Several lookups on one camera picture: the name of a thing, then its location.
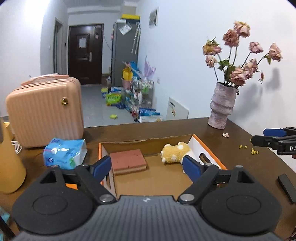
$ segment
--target dark brown door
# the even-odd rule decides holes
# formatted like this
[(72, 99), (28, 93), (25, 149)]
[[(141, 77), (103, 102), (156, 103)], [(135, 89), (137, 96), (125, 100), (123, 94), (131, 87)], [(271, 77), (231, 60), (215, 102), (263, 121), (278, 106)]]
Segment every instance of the dark brown door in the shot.
[(69, 28), (68, 73), (82, 85), (101, 84), (103, 24)]

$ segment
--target pink suitcase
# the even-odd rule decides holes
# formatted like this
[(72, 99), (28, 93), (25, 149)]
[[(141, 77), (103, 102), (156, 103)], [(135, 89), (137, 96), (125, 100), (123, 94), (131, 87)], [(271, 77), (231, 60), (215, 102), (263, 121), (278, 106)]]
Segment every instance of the pink suitcase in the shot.
[(6, 98), (9, 121), (23, 147), (46, 146), (53, 138), (81, 139), (81, 86), (68, 75), (31, 78)]

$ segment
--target textured ceramic vase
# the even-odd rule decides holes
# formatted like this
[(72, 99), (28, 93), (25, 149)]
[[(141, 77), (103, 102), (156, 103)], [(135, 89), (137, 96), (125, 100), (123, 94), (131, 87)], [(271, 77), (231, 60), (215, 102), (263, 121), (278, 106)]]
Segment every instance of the textured ceramic vase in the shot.
[(208, 124), (217, 129), (224, 129), (227, 116), (232, 113), (237, 89), (216, 83), (210, 107), (212, 109)]

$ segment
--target green plastic bag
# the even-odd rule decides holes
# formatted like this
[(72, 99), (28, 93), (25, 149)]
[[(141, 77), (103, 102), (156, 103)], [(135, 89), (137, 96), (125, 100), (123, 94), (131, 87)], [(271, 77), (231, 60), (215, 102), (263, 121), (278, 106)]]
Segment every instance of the green plastic bag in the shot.
[(106, 95), (107, 105), (115, 105), (121, 102), (121, 94), (109, 93)]

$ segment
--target yellow and white plush toy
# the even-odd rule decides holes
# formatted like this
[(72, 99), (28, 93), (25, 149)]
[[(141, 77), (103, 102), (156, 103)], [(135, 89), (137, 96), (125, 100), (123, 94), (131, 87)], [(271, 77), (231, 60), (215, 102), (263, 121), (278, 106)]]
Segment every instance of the yellow and white plush toy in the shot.
[(166, 144), (163, 147), (160, 156), (163, 163), (179, 162), (182, 164), (183, 157), (189, 152), (191, 152), (190, 147), (184, 142), (179, 142), (176, 146)]

